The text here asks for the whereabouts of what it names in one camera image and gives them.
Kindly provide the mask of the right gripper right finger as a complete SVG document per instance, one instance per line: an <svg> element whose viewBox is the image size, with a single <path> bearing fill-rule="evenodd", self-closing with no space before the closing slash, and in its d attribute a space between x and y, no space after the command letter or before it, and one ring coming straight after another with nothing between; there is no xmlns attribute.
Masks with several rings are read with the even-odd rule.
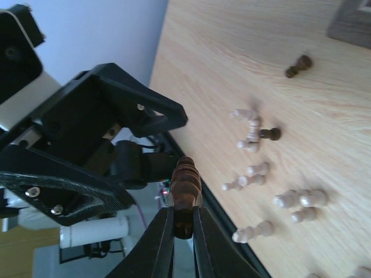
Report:
<svg viewBox="0 0 371 278"><path fill-rule="evenodd" d="M193 244L196 277L260 277L205 207L194 208Z"/></svg>

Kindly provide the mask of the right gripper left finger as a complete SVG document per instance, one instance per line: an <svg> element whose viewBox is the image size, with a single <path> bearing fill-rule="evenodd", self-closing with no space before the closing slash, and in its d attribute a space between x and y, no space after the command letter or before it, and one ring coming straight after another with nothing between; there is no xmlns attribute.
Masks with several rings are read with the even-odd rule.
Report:
<svg viewBox="0 0 371 278"><path fill-rule="evenodd" d="M129 255L107 277L173 277L173 220L173 207L160 209Z"/></svg>

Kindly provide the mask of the dark knight chess piece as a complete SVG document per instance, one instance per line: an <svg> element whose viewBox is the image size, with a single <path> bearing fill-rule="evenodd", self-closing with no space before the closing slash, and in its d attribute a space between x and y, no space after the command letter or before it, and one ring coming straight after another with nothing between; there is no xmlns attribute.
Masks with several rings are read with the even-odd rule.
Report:
<svg viewBox="0 0 371 278"><path fill-rule="evenodd" d="M174 236L191 238L194 207L202 205L202 186L195 163L188 156L180 158L173 170L169 205L174 208Z"/></svg>

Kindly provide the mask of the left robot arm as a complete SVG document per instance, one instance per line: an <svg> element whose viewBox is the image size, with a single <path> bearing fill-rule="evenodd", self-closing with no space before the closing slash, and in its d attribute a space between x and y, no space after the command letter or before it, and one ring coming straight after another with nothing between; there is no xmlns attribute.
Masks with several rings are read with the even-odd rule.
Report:
<svg viewBox="0 0 371 278"><path fill-rule="evenodd" d="M183 127L183 107L114 63L81 72L10 127L1 126L1 215L37 209L60 225L60 248L128 235L118 211L131 190L168 180L177 159L165 144L115 141L123 128L151 139Z"/></svg>

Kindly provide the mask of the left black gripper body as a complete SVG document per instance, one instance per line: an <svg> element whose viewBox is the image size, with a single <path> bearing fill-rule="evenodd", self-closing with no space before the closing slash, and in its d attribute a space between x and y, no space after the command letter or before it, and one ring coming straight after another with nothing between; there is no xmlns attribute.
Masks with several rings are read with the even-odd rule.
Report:
<svg viewBox="0 0 371 278"><path fill-rule="evenodd" d="M104 104L85 86L72 81L1 137L1 151L8 145L36 149L51 156L105 175L119 161L107 133L120 125Z"/></svg>

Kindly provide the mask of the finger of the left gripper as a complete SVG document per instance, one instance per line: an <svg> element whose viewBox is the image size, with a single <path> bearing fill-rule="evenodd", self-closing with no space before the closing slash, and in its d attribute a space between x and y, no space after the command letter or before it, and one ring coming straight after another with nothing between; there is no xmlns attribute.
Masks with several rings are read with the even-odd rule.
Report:
<svg viewBox="0 0 371 278"><path fill-rule="evenodd" d="M1 151L1 186L62 226L135 204L116 182L18 145L8 145Z"/></svg>
<svg viewBox="0 0 371 278"><path fill-rule="evenodd" d="M104 104L122 127L136 137L178 129L187 124L183 106L144 86L115 63L100 64L72 79Z"/></svg>

